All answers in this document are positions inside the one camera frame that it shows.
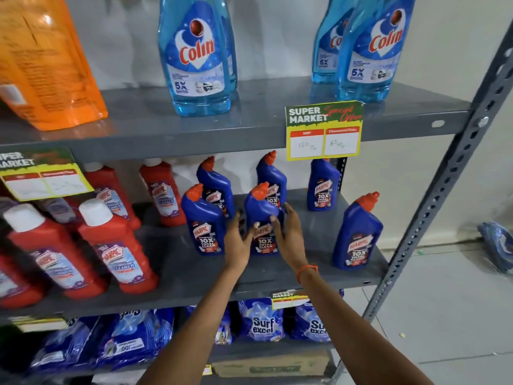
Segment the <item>blue toilet cleaner bottle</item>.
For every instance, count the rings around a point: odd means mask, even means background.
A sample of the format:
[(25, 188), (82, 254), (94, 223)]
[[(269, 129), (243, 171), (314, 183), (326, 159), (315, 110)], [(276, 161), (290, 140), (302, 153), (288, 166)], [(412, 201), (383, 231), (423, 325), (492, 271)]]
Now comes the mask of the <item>blue toilet cleaner bottle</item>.
[(275, 216), (282, 226), (284, 223), (284, 213), (279, 207), (266, 200), (268, 187), (268, 182), (258, 184), (247, 194), (244, 202), (247, 228), (251, 228), (256, 222), (259, 223), (251, 243), (250, 254), (252, 256), (279, 254), (270, 216)]

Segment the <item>blue plastic bag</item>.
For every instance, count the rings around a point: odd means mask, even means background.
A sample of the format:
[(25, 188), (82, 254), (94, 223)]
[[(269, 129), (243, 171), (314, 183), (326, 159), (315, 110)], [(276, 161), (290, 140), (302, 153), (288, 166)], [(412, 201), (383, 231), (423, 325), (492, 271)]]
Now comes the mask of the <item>blue plastic bag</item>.
[(488, 260), (502, 274), (513, 276), (513, 234), (493, 221), (477, 226)]

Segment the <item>person's right forearm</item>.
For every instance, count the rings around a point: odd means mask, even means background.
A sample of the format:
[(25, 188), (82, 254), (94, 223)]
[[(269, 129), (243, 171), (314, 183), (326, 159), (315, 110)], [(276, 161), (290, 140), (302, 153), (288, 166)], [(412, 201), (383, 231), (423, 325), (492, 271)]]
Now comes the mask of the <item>person's right forearm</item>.
[(303, 272), (301, 286), (356, 385), (434, 385), (320, 274), (312, 270)]

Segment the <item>light blue glass cleaner bottle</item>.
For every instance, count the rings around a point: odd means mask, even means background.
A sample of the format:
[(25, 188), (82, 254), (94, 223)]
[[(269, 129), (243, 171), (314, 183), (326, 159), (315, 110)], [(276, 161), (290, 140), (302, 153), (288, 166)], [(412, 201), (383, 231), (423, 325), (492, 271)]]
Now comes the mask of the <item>light blue glass cleaner bottle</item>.
[(376, 103), (387, 98), (415, 1), (357, 0), (339, 51), (339, 101)]
[(313, 45), (312, 81), (334, 83), (340, 45), (357, 0), (329, 0)]
[(230, 110), (235, 82), (226, 0), (160, 0), (158, 50), (176, 113)]
[(236, 62), (234, 31), (231, 23), (227, 0), (221, 0), (222, 23), (225, 34), (226, 49), (228, 56), (228, 67), (230, 73), (230, 90), (234, 92), (238, 85), (238, 65)]

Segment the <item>person's right hand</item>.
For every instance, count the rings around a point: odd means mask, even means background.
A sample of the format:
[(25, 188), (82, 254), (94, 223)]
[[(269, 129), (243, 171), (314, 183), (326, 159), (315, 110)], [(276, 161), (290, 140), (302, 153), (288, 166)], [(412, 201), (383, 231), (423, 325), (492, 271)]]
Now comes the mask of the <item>person's right hand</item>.
[(301, 221), (292, 206), (285, 202), (284, 209), (286, 218), (284, 220), (283, 238), (276, 238), (279, 252), (294, 274), (297, 270), (308, 264)]

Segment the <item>grey metal shelf rack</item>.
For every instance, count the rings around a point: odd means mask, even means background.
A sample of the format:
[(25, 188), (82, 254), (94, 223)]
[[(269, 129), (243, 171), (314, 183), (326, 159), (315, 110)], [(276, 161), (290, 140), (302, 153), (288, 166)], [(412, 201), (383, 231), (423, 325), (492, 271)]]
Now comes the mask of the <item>grey metal shelf rack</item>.
[[(440, 210), (471, 155), (513, 87), (513, 20), (472, 102), (393, 83), (386, 100), (363, 105), (361, 142), (405, 140), (454, 135), (436, 174), (389, 263), (380, 251), (377, 260), (355, 272), (328, 268), (328, 281), (339, 288), (376, 286), (363, 318), (372, 322), (390, 290)], [(235, 109), (219, 116), (180, 117), (164, 88), (108, 90), (112, 125), (94, 122), (78, 126), (92, 134), (73, 136), (72, 129), (45, 136), (13, 116), (0, 117), (0, 152), (55, 150), (67, 147), (81, 163), (135, 160), (157, 156), (214, 155), (272, 150), (286, 146), (286, 104), (326, 102), (328, 85), (309, 77), (257, 79), (240, 82)], [(52, 291), (39, 304), (19, 310), (0, 309), (0, 325), (22, 316), (78, 317), (144, 307), (195, 303), (207, 288), (207, 262), (194, 261), (184, 277), (143, 296), (121, 298), (112, 286), (106, 298), (74, 302)]]

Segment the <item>green yellow shelf price tag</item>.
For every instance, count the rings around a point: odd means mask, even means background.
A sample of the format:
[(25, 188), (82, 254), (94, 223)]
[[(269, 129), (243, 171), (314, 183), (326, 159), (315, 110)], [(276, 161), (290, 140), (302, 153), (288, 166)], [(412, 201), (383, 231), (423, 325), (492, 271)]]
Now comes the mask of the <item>green yellow shelf price tag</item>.
[(94, 191), (67, 147), (10, 148), (0, 152), (0, 181), (19, 202)]
[(289, 106), (286, 114), (288, 161), (358, 156), (364, 104), (359, 101)]

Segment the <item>pale yellow shelf label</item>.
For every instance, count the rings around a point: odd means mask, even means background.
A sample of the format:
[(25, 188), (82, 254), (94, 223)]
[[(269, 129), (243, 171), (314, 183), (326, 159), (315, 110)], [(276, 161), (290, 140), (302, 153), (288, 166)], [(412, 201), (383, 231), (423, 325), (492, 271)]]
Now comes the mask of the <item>pale yellow shelf label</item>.
[(63, 317), (37, 318), (32, 316), (9, 317), (9, 322), (22, 333), (49, 332), (67, 329), (67, 320)]

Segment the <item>group of red cleaner bottles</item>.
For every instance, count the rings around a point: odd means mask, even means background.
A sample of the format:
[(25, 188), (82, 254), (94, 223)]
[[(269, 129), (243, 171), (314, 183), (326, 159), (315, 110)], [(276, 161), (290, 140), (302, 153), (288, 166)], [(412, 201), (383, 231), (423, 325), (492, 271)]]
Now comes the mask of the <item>group of red cleaner bottles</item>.
[[(85, 166), (90, 172), (106, 173), (98, 165)], [(158, 276), (150, 267), (143, 248), (128, 220), (114, 213), (102, 196), (95, 196), (79, 205), (83, 222), (80, 236), (95, 252), (125, 294), (138, 295), (154, 290)], [(85, 300), (106, 293), (109, 281), (90, 262), (67, 229), (48, 219), (30, 202), (11, 207), (3, 214), (11, 226), (9, 240), (73, 300)]]

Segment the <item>small green yellow price tag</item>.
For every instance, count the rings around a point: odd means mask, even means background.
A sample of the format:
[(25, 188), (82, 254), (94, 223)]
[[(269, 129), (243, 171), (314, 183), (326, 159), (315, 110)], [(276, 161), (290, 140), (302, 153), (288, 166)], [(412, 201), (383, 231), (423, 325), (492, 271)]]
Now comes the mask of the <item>small green yellow price tag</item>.
[(309, 297), (303, 289), (274, 292), (270, 298), (273, 310), (296, 307), (304, 305), (309, 301)]

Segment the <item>brown cardboard box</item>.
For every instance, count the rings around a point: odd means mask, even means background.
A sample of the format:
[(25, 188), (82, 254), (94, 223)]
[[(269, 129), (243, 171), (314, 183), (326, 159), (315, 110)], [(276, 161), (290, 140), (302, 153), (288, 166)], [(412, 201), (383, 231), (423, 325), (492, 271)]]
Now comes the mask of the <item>brown cardboard box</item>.
[(326, 350), (215, 362), (221, 378), (323, 376), (331, 361)]

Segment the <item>person's left forearm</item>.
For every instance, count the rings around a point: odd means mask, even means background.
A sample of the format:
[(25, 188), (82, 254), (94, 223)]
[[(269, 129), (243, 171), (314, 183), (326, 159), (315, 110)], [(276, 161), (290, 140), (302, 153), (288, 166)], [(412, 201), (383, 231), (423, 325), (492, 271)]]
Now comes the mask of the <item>person's left forearm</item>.
[(137, 385), (200, 385), (232, 290), (245, 265), (228, 263)]

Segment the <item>group of blue cleaner bottles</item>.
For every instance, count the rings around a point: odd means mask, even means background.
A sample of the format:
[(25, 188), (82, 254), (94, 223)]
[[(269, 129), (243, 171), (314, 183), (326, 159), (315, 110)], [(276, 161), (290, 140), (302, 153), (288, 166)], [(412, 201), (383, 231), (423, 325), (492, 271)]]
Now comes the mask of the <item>group of blue cleaner bottles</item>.
[[(258, 184), (268, 182), (266, 200), (279, 207), (283, 213), (287, 196), (287, 178), (274, 166), (277, 152), (264, 155), (257, 164)], [(198, 167), (199, 181), (189, 188), (182, 199), (191, 238), (202, 255), (222, 254), (225, 250), (225, 222), (234, 217), (235, 204), (227, 178), (213, 170), (215, 159), (208, 157)], [(328, 159), (311, 161), (307, 210), (331, 211), (336, 205), (335, 182), (339, 173)], [(373, 192), (355, 200), (344, 212), (343, 223), (332, 253), (332, 263), (337, 268), (365, 265), (375, 248), (383, 225), (371, 211), (379, 193)]]

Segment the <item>orange refill pouch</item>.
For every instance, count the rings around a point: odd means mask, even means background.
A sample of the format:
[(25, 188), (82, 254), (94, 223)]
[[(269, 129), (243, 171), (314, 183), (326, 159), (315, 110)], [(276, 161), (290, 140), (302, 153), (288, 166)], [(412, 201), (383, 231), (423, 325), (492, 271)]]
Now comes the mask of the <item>orange refill pouch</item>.
[(0, 0), (0, 99), (40, 131), (108, 117), (65, 0)]

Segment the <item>orange wrist band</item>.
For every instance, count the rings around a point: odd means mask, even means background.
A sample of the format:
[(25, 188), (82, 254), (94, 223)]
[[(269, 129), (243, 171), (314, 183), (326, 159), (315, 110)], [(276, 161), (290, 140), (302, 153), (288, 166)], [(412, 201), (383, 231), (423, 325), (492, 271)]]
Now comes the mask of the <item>orange wrist band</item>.
[(298, 284), (301, 284), (301, 276), (302, 276), (303, 272), (308, 271), (308, 270), (315, 271), (318, 274), (318, 265), (306, 264), (306, 265), (301, 266), (296, 272), (296, 280), (297, 280)]

